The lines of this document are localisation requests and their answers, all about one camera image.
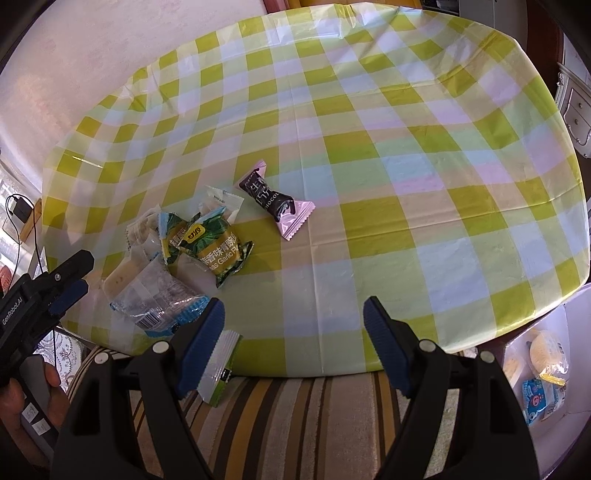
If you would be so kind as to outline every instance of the blue snack package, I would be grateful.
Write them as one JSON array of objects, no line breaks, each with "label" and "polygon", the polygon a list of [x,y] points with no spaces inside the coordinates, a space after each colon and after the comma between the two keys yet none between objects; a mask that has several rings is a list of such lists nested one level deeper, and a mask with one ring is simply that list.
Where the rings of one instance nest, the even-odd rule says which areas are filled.
[{"label": "blue snack package", "polygon": [[531,425],[537,419],[547,406],[546,393],[544,385],[539,378],[533,378],[523,382],[521,387],[524,401],[525,422]]}]

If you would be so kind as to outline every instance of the pink and black candy wrapper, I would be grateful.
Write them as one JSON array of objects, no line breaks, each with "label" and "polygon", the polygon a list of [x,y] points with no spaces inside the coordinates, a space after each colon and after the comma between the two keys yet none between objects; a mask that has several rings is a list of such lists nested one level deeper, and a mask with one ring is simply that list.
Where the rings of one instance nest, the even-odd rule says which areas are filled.
[{"label": "pink and black candy wrapper", "polygon": [[290,240],[310,216],[312,210],[316,208],[316,205],[313,202],[294,200],[289,195],[271,190],[263,178],[266,169],[267,164],[264,161],[258,162],[253,171],[244,177],[238,185],[271,214],[281,236]]}]

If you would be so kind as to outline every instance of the finger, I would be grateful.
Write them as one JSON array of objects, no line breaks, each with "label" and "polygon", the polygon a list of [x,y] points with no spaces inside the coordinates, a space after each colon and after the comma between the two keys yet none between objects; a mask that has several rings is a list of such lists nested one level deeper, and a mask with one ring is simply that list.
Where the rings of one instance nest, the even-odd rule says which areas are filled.
[{"label": "finger", "polygon": [[49,383],[54,388],[57,388],[61,385],[60,374],[57,373],[56,367],[54,367],[52,364],[45,364],[45,378],[47,383]]},{"label": "finger", "polygon": [[21,427],[20,415],[25,407],[25,395],[21,384],[14,378],[0,393],[0,419],[9,431]]},{"label": "finger", "polygon": [[59,387],[52,388],[49,406],[47,408],[47,417],[55,427],[59,428],[64,423],[69,407],[70,400],[68,400],[68,396],[64,391]]}]

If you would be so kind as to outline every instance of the green checkered tablecloth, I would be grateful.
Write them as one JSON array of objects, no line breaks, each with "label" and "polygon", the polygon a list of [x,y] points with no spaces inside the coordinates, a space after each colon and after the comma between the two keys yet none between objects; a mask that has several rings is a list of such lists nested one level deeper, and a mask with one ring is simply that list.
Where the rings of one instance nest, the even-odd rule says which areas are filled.
[{"label": "green checkered tablecloth", "polygon": [[[255,247],[216,293],[227,327],[245,337],[237,373],[379,369],[362,328],[370,295],[454,352],[549,311],[587,278],[577,159],[519,45],[433,12],[328,5],[182,45],[52,151],[48,261],[80,248],[96,259],[64,326],[145,349],[100,290],[124,256],[126,225],[156,205],[189,218],[205,185],[231,188],[261,159],[273,189],[317,207],[287,242],[244,201],[236,232]],[[197,285],[205,275],[188,262],[173,273]]]}]

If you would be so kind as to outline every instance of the table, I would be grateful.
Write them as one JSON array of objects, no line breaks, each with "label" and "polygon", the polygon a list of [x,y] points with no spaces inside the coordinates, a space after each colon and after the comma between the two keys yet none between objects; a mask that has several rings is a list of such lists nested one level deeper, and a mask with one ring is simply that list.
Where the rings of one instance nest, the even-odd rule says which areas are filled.
[{"label": "table", "polygon": [[362,328],[376,295],[449,352],[538,317],[584,283],[589,225],[553,99],[515,40],[443,14],[328,5],[238,22],[138,70],[49,156],[48,263],[90,249],[91,291],[65,328],[127,353],[147,337],[100,290],[124,229],[155,205],[189,218],[206,185],[258,160],[269,185],[316,210],[287,242],[247,198],[255,243],[215,292],[244,335],[236,372],[380,369]]}]

